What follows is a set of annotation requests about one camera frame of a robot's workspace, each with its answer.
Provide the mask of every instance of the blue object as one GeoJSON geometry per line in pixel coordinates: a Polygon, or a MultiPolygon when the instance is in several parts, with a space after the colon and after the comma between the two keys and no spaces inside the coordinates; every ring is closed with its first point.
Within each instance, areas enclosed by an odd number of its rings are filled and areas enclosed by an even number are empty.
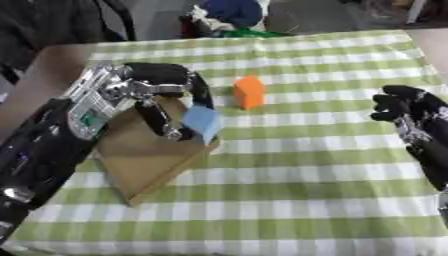
{"type": "Polygon", "coordinates": [[[182,123],[209,145],[219,130],[219,113],[202,106],[192,106],[182,117],[182,123]]]}
{"type": "Polygon", "coordinates": [[[237,28],[250,28],[263,18],[263,11],[256,0],[207,0],[201,5],[207,18],[231,23],[237,28]]]}

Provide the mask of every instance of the white and green checkered cloth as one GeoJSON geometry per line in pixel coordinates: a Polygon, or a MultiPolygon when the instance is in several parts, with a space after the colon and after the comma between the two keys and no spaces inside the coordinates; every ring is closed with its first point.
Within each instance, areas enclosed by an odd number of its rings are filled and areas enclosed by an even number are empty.
{"type": "Polygon", "coordinates": [[[385,84],[442,92],[437,72],[405,32],[101,44],[91,60],[198,71],[223,116],[222,144],[135,208],[87,161],[6,249],[448,255],[436,191],[394,127],[369,119],[371,97],[385,84]],[[267,94],[265,105],[243,111],[232,86],[248,74],[263,81],[267,94]]]}

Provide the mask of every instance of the orange foam block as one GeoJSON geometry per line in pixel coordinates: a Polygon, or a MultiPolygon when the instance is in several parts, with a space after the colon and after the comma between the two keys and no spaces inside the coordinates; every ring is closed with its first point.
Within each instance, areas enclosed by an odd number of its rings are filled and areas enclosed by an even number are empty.
{"type": "Polygon", "coordinates": [[[256,76],[245,76],[238,80],[233,93],[242,109],[263,105],[265,89],[256,76]]]}

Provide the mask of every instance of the blue cube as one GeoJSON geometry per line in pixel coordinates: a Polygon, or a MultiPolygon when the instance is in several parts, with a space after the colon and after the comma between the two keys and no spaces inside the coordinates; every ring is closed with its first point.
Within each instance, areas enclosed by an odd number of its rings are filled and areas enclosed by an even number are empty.
{"type": "Polygon", "coordinates": [[[188,109],[182,123],[193,130],[205,145],[210,144],[220,128],[218,111],[197,105],[188,109]]]}

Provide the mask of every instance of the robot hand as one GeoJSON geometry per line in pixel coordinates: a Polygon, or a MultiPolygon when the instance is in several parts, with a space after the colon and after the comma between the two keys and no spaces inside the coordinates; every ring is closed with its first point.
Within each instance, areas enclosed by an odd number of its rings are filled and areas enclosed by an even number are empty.
{"type": "Polygon", "coordinates": [[[129,102],[137,102],[137,111],[159,136],[192,138],[187,127],[172,126],[154,100],[182,97],[184,89],[195,104],[213,108],[205,81],[183,66],[99,63],[30,116],[0,146],[0,245],[62,187],[129,102]]]}
{"type": "Polygon", "coordinates": [[[448,105],[421,89],[388,85],[375,95],[375,121],[396,125],[406,150],[420,162],[429,182],[439,191],[439,211],[448,227],[448,105]]]}

